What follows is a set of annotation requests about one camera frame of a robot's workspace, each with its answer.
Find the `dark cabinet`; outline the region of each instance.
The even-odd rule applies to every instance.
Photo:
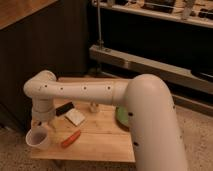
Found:
[[[86,8],[85,0],[61,0],[0,31],[0,123],[27,129],[31,101],[22,87],[37,72],[86,72]]]

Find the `white cup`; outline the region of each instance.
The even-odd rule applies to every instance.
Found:
[[[26,135],[26,143],[30,147],[46,150],[50,146],[50,137],[47,130],[42,126],[31,128]]]

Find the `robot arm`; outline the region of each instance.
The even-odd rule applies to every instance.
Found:
[[[59,83],[42,71],[24,85],[32,98],[32,115],[40,121],[54,117],[53,98],[125,106],[139,171],[187,171],[187,160],[174,103],[166,84],[150,74],[129,82]]]

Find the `floor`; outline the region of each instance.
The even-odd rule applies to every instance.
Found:
[[[213,117],[177,106],[191,171],[213,170]],[[24,136],[0,129],[0,171],[135,171],[132,163],[66,161],[61,169],[50,160],[32,160]]]

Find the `green plate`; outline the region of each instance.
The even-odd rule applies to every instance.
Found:
[[[124,107],[116,108],[116,119],[124,126],[129,127],[128,112]]]

